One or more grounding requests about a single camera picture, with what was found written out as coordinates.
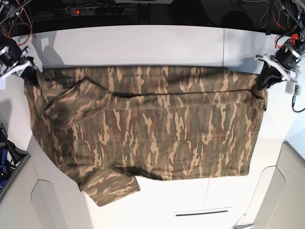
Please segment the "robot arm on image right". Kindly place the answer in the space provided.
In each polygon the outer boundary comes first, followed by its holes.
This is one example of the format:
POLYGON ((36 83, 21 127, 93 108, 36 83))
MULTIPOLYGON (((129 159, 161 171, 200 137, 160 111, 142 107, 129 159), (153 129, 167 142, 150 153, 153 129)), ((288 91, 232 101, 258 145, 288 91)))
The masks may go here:
POLYGON ((264 62, 257 80, 258 89, 267 89, 283 81, 298 83, 299 63, 305 57, 305 3, 302 0, 280 0, 279 5, 287 15, 284 34, 274 42, 274 55, 256 55, 255 60, 264 62))

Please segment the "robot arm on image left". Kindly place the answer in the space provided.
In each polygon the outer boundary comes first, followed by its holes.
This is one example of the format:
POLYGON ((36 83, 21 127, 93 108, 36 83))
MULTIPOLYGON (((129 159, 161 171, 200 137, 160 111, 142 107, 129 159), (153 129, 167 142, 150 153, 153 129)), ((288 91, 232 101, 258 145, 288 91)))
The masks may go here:
POLYGON ((5 66, 0 71, 0 78, 6 79, 15 75, 24 80, 25 84, 37 85, 38 67, 34 63, 34 58, 28 56, 30 47, 27 46, 33 33, 33 23, 26 11, 26 6, 30 0, 2 0, 0 2, 0 66, 5 66), (13 40, 10 32, 14 26, 26 26, 29 34, 25 41, 18 43, 13 40))

